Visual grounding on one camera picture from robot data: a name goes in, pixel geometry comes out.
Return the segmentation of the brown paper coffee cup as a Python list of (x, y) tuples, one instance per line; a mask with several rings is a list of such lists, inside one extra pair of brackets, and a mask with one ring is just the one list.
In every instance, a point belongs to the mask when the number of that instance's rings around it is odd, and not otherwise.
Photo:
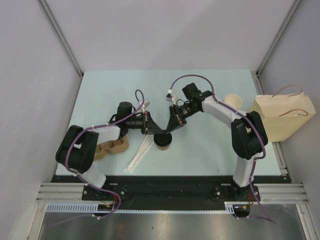
[(166, 151), (166, 150), (168, 150), (169, 149), (169, 145), (167, 145), (167, 146), (157, 146), (157, 148), (159, 149), (159, 150), (161, 150), (161, 151)]

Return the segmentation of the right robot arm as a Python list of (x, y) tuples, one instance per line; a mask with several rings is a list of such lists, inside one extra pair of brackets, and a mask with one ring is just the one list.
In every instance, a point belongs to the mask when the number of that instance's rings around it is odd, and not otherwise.
[(237, 155), (233, 181), (236, 185), (230, 188), (231, 196), (242, 201), (249, 194), (248, 185), (253, 180), (253, 163), (258, 154), (265, 153), (268, 143), (267, 134), (260, 115), (256, 111), (244, 112), (218, 99), (212, 90), (200, 91), (194, 83), (182, 89), (187, 102), (178, 106), (174, 100), (172, 89), (166, 100), (173, 102), (169, 106), (169, 120), (165, 133), (171, 133), (187, 124), (186, 119), (202, 112), (209, 114), (231, 130), (231, 143)]

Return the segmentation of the black coffee cup lid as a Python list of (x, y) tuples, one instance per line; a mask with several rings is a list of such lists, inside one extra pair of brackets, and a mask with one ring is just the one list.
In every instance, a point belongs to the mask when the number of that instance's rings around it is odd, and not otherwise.
[(173, 137), (170, 133), (168, 134), (155, 134), (153, 141), (158, 147), (167, 147), (172, 143)]

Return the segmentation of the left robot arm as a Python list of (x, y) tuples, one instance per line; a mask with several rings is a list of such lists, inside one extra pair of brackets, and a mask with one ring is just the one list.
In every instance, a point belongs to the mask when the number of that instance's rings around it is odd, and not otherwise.
[(165, 134), (149, 111), (138, 112), (130, 102), (123, 101), (104, 126), (85, 130), (72, 125), (56, 152), (55, 160), (85, 183), (93, 185), (93, 194), (105, 200), (110, 196), (111, 188), (105, 184), (106, 176), (93, 166), (93, 162), (108, 154), (125, 152), (129, 148), (127, 134), (130, 129), (139, 129), (143, 135)]

